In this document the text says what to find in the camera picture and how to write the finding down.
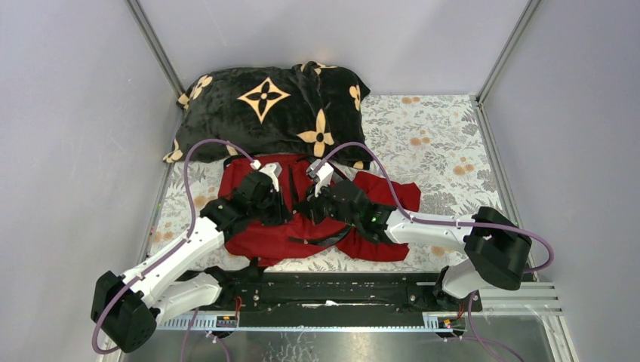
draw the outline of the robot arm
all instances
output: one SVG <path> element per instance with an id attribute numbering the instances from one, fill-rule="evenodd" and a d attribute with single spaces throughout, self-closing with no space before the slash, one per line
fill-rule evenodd
<path id="1" fill-rule="evenodd" d="M 428 244 L 456 250 L 469 258 L 443 268 L 434 291 L 438 302 L 456 305 L 474 290 L 495 286 L 504 290 L 520 288 L 531 248 L 531 239 L 499 229 L 457 226 L 459 222 L 482 222 L 514 226 L 491 207 L 480 207 L 473 215 L 440 216 L 409 213 L 408 219 L 396 207 L 376 204 L 349 180 L 328 187 L 333 168 L 319 161 L 308 174 L 315 187 L 308 192 L 303 211 L 314 223 L 325 217 L 355 227 L 373 243 Z M 413 219 L 448 222 L 447 225 L 418 223 Z"/>
<path id="2" fill-rule="evenodd" d="M 285 222 L 288 215 L 279 192 L 279 164 L 267 164 L 260 171 L 249 173 L 230 198 L 211 201 L 202 209 L 187 242 L 173 253 L 186 232 L 175 238 L 151 258 L 116 276 L 111 271 L 102 275 L 94 292 L 91 319 L 97 322 L 107 304 L 127 283 L 138 277 L 109 311 L 102 330 L 128 353 L 139 348 L 153 334 L 156 326 L 201 305 L 214 303 L 220 295 L 218 281 L 201 273 L 176 282 L 198 258 L 222 247 L 234 235 L 242 232 L 256 219 Z M 151 272 L 150 265 L 163 259 Z"/>

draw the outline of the tan floral pattern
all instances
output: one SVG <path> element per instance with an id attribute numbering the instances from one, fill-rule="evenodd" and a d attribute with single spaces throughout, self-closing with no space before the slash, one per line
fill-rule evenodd
<path id="1" fill-rule="evenodd" d="M 280 88 L 273 84 L 271 78 L 267 77 L 262 83 L 247 93 L 242 94 L 238 99 L 244 100 L 251 106 L 262 124 L 271 107 L 289 96 L 289 93 L 280 90 Z"/>
<path id="2" fill-rule="evenodd" d="M 237 156 L 238 155 L 238 151 L 236 149 L 234 149 L 233 147 L 226 145 L 226 150 L 229 153 L 229 156 Z"/>
<path id="3" fill-rule="evenodd" d="M 420 187 L 420 211 L 424 213 L 461 215 L 472 213 L 481 205 L 500 209 L 497 183 L 488 165 L 469 97 L 407 98 L 411 101 L 408 105 L 402 101 L 403 96 L 369 96 L 362 102 L 362 127 L 367 144 L 389 175 L 400 183 L 415 182 Z M 429 137 L 430 142 L 425 143 L 424 137 Z M 420 145 L 413 146 L 412 138 L 417 138 Z M 222 179 L 222 163 L 189 164 L 192 193 L 196 197 L 202 196 L 198 206 L 215 196 Z M 466 170 L 468 164 L 473 166 L 473 171 Z M 455 167 L 463 171 L 461 176 L 454 173 Z M 339 168 L 349 177 L 358 172 L 351 167 Z M 165 238 L 166 235 L 179 235 L 189 225 L 182 170 L 183 162 L 177 162 L 171 171 L 157 230 L 151 237 L 151 254 L 171 241 L 171 238 Z M 377 167 L 368 172 L 380 175 Z M 283 260 L 268 271 L 439 272 L 444 266 L 462 260 L 459 253 L 432 245 L 412 244 L 404 261 L 378 263 L 351 259 L 330 247 L 309 258 Z M 212 265 L 237 270 L 248 265 L 248 261 L 220 248 L 200 259 L 194 268 L 202 270 Z"/>
<path id="4" fill-rule="evenodd" d="M 180 146 L 178 145 L 178 141 L 174 140 L 174 150 L 166 154 L 162 160 L 168 164 L 172 164 L 175 161 L 178 161 L 182 158 L 183 153 L 180 151 Z"/>
<path id="5" fill-rule="evenodd" d="M 355 109 L 360 110 L 360 84 L 352 85 L 349 88 L 349 94 L 353 97 Z"/>
<path id="6" fill-rule="evenodd" d="M 327 127 L 327 119 L 325 118 L 325 111 L 320 109 L 318 115 L 315 117 L 315 130 L 308 130 L 298 134 L 304 142 L 315 143 L 313 145 L 313 155 L 315 157 L 322 157 L 325 155 L 325 145 L 332 146 L 334 144 L 334 138 L 331 133 L 325 133 Z"/>
<path id="7" fill-rule="evenodd" d="M 317 68 L 314 68 L 313 70 L 318 73 L 318 75 L 320 75 L 320 73 L 322 73 L 323 69 L 330 69 L 330 68 L 337 68 L 337 66 L 326 66 L 325 64 L 322 63 L 315 63 L 317 64 Z"/>
<path id="8" fill-rule="evenodd" d="M 210 75 L 203 75 L 202 77 L 200 77 L 200 79 L 198 80 L 198 83 L 191 90 L 191 96 L 189 98 L 191 100 L 198 98 L 200 93 L 202 93 L 202 88 L 211 84 L 213 80 L 214 80 L 214 77 Z"/>

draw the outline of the black pillow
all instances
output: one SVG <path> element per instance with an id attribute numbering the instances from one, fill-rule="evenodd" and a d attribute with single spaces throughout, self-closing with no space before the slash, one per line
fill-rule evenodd
<path id="1" fill-rule="evenodd" d="M 179 161 L 198 141 L 219 138 L 251 154 L 294 153 L 323 157 L 341 143 L 364 143 L 360 101 L 370 93 L 347 68 L 316 62 L 291 69 L 233 68 L 203 75 L 178 105 L 184 119 L 166 162 Z M 237 155 L 228 146 L 203 145 L 192 161 Z M 348 147 L 333 159 L 368 169 L 371 156 Z"/>

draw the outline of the white wall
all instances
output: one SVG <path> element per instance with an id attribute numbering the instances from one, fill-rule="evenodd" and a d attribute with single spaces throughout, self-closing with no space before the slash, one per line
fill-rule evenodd
<path id="1" fill-rule="evenodd" d="M 638 59 L 637 0 L 543 2 L 485 104 L 582 362 L 638 360 Z"/>
<path id="2" fill-rule="evenodd" d="M 95 281 L 141 250 L 174 95 L 123 1 L 0 14 L 0 360 L 94 360 Z"/>
<path id="3" fill-rule="evenodd" d="M 376 94 L 477 94 L 527 0 L 143 0 L 184 84 L 316 60 Z"/>

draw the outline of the patterned mat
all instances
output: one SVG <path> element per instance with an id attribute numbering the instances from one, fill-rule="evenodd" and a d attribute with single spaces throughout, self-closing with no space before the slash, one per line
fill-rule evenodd
<path id="1" fill-rule="evenodd" d="M 415 182 L 422 191 L 420 212 L 441 215 L 473 213 L 486 205 L 501 208 L 497 184 L 488 163 L 469 96 L 369 96 L 362 102 L 367 145 L 399 183 Z M 355 170 L 340 167 L 349 177 Z M 189 225 L 182 179 L 175 164 L 158 225 L 150 238 L 154 254 Z M 189 163 L 189 184 L 196 208 L 216 198 L 222 161 Z M 380 175 L 377 168 L 370 171 Z M 463 256 L 429 245 L 410 245 L 402 262 L 352 259 L 335 247 L 305 259 L 286 259 L 273 272 L 439 272 Z M 243 256 L 221 248 L 201 258 L 194 269 L 218 265 L 236 270 L 248 265 Z"/>

